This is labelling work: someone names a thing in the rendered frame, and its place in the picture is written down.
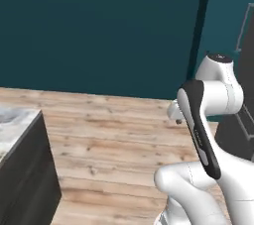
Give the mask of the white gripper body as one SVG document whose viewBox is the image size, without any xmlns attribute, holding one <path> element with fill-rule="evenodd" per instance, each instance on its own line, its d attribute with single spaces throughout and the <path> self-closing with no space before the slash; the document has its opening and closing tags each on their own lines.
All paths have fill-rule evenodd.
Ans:
<svg viewBox="0 0 254 225">
<path fill-rule="evenodd" d="M 177 100 L 173 100 L 171 102 L 171 104 L 168 107 L 167 113 L 168 113 L 168 117 L 171 120 L 177 121 L 177 120 L 184 120 L 185 119 L 185 117 L 179 107 Z"/>
</svg>

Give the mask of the dark island cabinet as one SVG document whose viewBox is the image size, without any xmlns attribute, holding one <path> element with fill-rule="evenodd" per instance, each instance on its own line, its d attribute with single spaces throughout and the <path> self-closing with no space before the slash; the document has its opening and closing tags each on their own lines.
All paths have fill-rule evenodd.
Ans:
<svg viewBox="0 0 254 225">
<path fill-rule="evenodd" d="M 0 225 L 51 225 L 61 197 L 39 113 L 0 162 Z"/>
</svg>

